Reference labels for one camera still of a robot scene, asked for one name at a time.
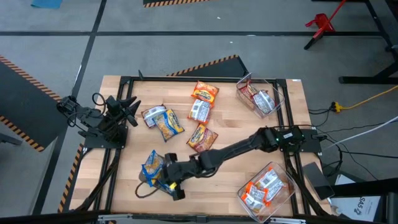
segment gray floor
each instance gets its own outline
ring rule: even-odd
[[[28,0],[3,0],[0,31],[85,30],[95,21],[100,0],[64,0],[58,10],[38,9]],[[397,22],[383,1],[373,1],[392,40]],[[179,6],[145,9],[140,1],[108,1],[100,31],[308,31],[304,24],[320,12],[330,14],[337,3],[308,0],[219,0]],[[364,4],[349,3],[336,16],[333,25],[340,31],[375,31],[377,27]],[[325,108],[331,101],[349,106],[391,86],[340,85],[341,75],[371,76],[393,59],[385,53],[378,37],[324,37],[309,51],[302,50],[308,37],[230,37],[230,36],[139,36],[97,37],[80,88],[78,100],[91,106],[91,94],[99,90],[103,75],[165,75],[220,57],[238,54],[248,70],[259,77],[303,80],[310,108]],[[0,37],[0,54],[30,73],[59,95],[70,94],[79,70],[88,37]],[[341,114],[331,114],[323,131],[378,123],[398,114],[397,92]],[[313,124],[323,115],[312,116]],[[398,124],[372,135],[349,141],[350,151],[395,155]],[[2,133],[12,133],[0,125]],[[361,130],[332,134],[343,139]],[[82,141],[69,129],[55,169],[44,213],[54,213],[64,190],[78,144]],[[35,152],[26,143],[21,147],[0,144],[0,217],[27,215],[52,148]],[[338,158],[336,149],[323,153],[325,163]],[[395,160],[355,156],[378,179],[397,177]],[[373,178],[344,156],[342,170],[365,180]]]

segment wooden tabletop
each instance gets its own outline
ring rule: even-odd
[[[100,93],[104,97],[116,97],[120,76],[105,76]],[[252,111],[247,109],[236,97],[235,83],[211,83],[220,88],[215,100],[215,107],[211,111],[210,122],[207,128],[219,134],[212,148],[221,149],[230,144],[247,138],[256,130],[264,126],[277,126],[277,114],[271,114],[264,119],[259,119]],[[139,184],[141,164],[145,163],[150,152],[155,149],[160,155],[176,152],[179,161],[187,161],[190,154],[195,151],[186,145],[186,141],[197,127],[195,121],[187,119],[190,108],[195,101],[190,95],[195,87],[194,82],[142,82],[135,81],[133,96],[142,101],[136,114],[138,126],[129,125],[128,139],[125,149],[122,150],[116,186],[113,195],[112,212],[123,213],[159,213],[159,214],[207,214],[207,215],[247,215],[239,203],[236,192],[251,177],[259,172],[269,162],[277,162],[282,167],[284,157],[280,151],[265,153],[258,150],[240,155],[223,163],[218,173],[208,179],[191,178],[182,184],[186,198],[174,202],[172,197],[158,191],[154,195],[139,199],[134,191]],[[273,91],[269,85],[256,84],[260,89]],[[290,104],[292,107],[295,124],[310,124],[310,117],[305,101],[301,80],[287,80]],[[168,109],[173,109],[185,132],[180,133],[167,142],[164,142],[157,128],[149,129],[142,119],[141,111],[156,105],[164,104]],[[282,107],[284,121],[287,124],[285,107]],[[320,161],[313,153],[301,153],[302,165]],[[98,183],[104,149],[94,149],[89,152],[81,162],[78,177],[70,203],[70,209],[77,208],[90,194]],[[315,192],[309,186],[314,198]],[[141,195],[153,189],[143,185]],[[103,198],[106,197],[108,186],[104,187]],[[300,194],[296,194],[300,213],[303,213]],[[321,206],[330,213],[327,201],[322,201]],[[279,209],[276,216],[291,216],[290,200]]]

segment plastic container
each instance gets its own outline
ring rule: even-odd
[[[267,205],[262,206],[259,212],[255,212],[251,210],[244,200],[242,196],[246,193],[246,186],[253,182],[254,184],[258,183],[258,181],[270,170],[274,170],[283,183],[283,187],[278,191],[278,193],[274,196],[272,200],[270,200]],[[250,181],[248,181],[242,188],[238,191],[239,202],[243,208],[248,212],[251,218],[259,223],[264,223],[267,219],[274,214],[288,199],[295,193],[296,184],[290,177],[288,173],[276,162],[270,162],[266,165],[258,174],[256,174]]]
[[[272,99],[266,103],[266,108],[270,108],[270,106],[273,104],[273,108],[271,110],[260,109],[260,107],[258,107],[258,105],[254,102],[253,97],[247,96],[247,94],[243,93],[242,89],[247,86],[248,82],[250,83],[250,86],[254,87],[258,91],[261,91],[263,94],[268,95]],[[276,104],[274,95],[275,93],[278,94],[277,96],[279,97],[279,104]],[[245,77],[240,79],[240,81],[238,81],[236,84],[236,97],[260,118],[265,118],[266,116],[279,110],[282,106],[282,103],[285,102],[283,94],[276,90],[272,84],[267,82],[265,79],[252,79],[252,73],[247,74]]]

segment black table leg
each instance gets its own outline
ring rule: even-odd
[[[16,146],[19,146],[19,145],[22,144],[22,141],[20,141],[20,140],[18,140],[16,138],[7,136],[5,134],[1,134],[1,133],[0,133],[0,142],[10,143],[10,144],[14,144]]]
[[[389,78],[397,71],[398,62],[394,62],[373,77],[339,77],[338,81],[343,84],[398,84],[398,78]]]

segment yellow and black hazard tape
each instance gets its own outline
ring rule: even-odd
[[[25,132],[19,129],[15,124],[13,124],[3,115],[0,115],[0,121],[3,122],[9,129],[11,129],[11,131],[14,131],[17,135],[19,135],[19,137],[25,140],[30,146],[36,149],[36,151],[42,152],[44,150],[43,146],[39,145],[37,142],[31,139]]]
[[[14,72],[19,74],[22,78],[25,78],[27,81],[29,81],[33,86],[36,86],[36,88],[42,90],[44,93],[46,93],[49,97],[53,98],[55,101],[59,102],[62,97],[58,96],[56,93],[48,89],[45,85],[41,84],[39,81],[37,81],[35,78],[30,76],[28,73],[23,71],[21,68],[19,68],[17,65],[14,65],[12,62],[10,62],[8,59],[4,58],[2,55],[0,55],[0,62],[3,64],[7,65],[9,68],[11,68]],[[19,129],[15,124],[10,122],[7,118],[5,118],[3,115],[0,114],[0,121],[3,122],[9,129],[14,131],[17,135],[19,135],[23,140],[25,140],[30,146],[32,146],[36,151],[43,151],[44,147],[39,145],[37,142],[35,142],[33,139],[31,139],[25,132],[23,132],[21,129]]]
[[[65,184],[65,190],[62,193],[61,202],[60,202],[60,205],[58,206],[58,213],[62,213],[64,206],[65,206],[65,202],[67,201],[68,195],[69,195],[69,193],[71,193],[70,186],[71,186],[71,184],[73,182],[73,178],[76,174],[76,169],[77,169],[77,165],[80,161],[80,157],[83,156],[81,154],[82,150],[83,150],[83,145],[80,144],[79,148],[77,149],[75,160],[73,161],[73,164],[72,164],[72,168],[70,169],[67,184]]]
[[[210,0],[170,0],[170,1],[161,1],[161,2],[152,2],[144,4],[144,7],[157,7],[157,6],[172,6],[176,4],[186,4],[186,3],[195,3],[195,2],[203,2]]]
[[[229,60],[229,59],[232,59],[232,58],[237,58],[237,57],[239,57],[239,56],[238,55],[231,55],[231,56],[228,56],[228,57],[225,57],[225,58],[220,58],[218,60],[214,60],[214,61],[211,61],[211,62],[204,63],[203,65],[197,65],[195,67],[190,67],[190,68],[187,68],[185,70],[174,72],[174,73],[168,74],[166,76],[183,75],[184,73],[191,72],[191,71],[197,70],[197,69],[201,69],[201,68],[204,68],[204,67],[207,67],[207,66],[210,66],[210,65],[214,65],[214,64],[217,64],[217,63],[220,63],[220,62],[224,62],[226,60]]]
[[[14,72],[18,73],[20,76],[22,76],[27,81],[29,81],[33,86],[36,86],[36,88],[42,90],[44,93],[46,93],[49,97],[53,98],[55,101],[57,101],[57,102],[61,101],[61,99],[62,99],[61,96],[58,96],[52,90],[47,88],[45,85],[41,84],[41,82],[37,81],[35,78],[33,78],[28,73],[23,71],[17,65],[14,65],[8,59],[4,58],[2,55],[0,55],[0,62],[7,65],[9,68],[13,69]]]

